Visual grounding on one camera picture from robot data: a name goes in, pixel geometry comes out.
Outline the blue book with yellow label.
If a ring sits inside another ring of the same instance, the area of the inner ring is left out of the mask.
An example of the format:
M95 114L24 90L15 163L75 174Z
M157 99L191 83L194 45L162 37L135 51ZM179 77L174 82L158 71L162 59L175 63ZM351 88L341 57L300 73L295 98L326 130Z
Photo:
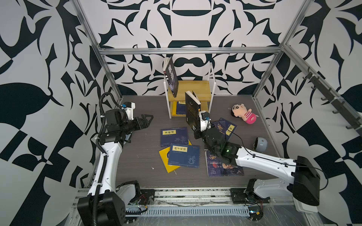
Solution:
M185 101L176 102L175 114L176 115L185 115L186 114L186 102Z

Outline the black deer antler book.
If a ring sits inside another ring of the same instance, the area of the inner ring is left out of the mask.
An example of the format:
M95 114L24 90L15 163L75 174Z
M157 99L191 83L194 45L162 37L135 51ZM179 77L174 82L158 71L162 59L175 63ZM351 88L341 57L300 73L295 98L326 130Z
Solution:
M185 92L185 104L186 104L186 122L196 131L200 128L199 112L201 111L201 102L197 98L194 92Z

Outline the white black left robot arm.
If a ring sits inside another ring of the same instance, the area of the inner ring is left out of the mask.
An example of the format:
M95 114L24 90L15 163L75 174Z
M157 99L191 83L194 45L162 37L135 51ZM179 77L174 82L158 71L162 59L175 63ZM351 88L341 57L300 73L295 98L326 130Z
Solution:
M101 95L99 107L101 129L96 147L100 161L92 186L87 196L79 199L77 210L85 226L121 226L129 214L127 204L138 202L142 193L136 180L116 186L120 155L132 133L148 128L154 117L135 117L135 103L120 105L110 92Z

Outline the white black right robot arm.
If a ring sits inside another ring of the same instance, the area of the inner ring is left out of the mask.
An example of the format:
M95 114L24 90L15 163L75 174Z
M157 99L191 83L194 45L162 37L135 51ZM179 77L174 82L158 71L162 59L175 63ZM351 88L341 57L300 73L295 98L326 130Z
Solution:
M275 176L269 180L250 180L252 193L260 198L292 195L309 206L320 204L321 169L313 167L308 159L279 158L258 153L226 140L217 128L194 131L195 139L202 139L205 148L226 165L255 169Z

